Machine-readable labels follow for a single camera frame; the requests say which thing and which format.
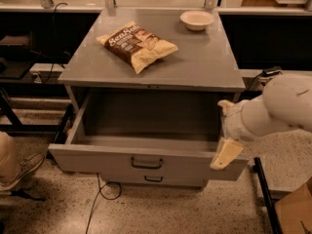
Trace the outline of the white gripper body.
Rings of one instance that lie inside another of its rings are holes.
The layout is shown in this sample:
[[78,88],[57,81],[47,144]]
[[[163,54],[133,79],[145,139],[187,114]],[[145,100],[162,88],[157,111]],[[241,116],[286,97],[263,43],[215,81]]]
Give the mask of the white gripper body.
[[224,130],[227,138],[238,141],[254,141],[259,138],[255,131],[255,113],[257,102],[254,100],[242,100],[234,103],[227,112],[223,111]]

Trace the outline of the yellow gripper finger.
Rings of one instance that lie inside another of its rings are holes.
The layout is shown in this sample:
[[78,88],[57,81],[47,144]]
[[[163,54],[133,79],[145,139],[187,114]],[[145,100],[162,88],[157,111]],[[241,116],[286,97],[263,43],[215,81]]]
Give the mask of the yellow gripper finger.
[[213,170],[222,170],[235,160],[243,151],[241,142],[222,137],[217,145],[216,153],[211,161],[210,167]]
[[234,106],[234,103],[227,99],[222,99],[217,103],[217,105],[221,107],[223,111],[227,112],[231,107]]

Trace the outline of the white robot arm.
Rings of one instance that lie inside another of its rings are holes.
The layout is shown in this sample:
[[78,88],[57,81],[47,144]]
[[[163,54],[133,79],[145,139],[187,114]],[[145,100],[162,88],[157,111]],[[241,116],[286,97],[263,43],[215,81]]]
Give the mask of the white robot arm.
[[312,77],[277,75],[260,96],[237,103],[223,99],[217,105],[223,114],[224,136],[211,168],[222,170],[241,154],[246,142],[297,129],[312,132]]

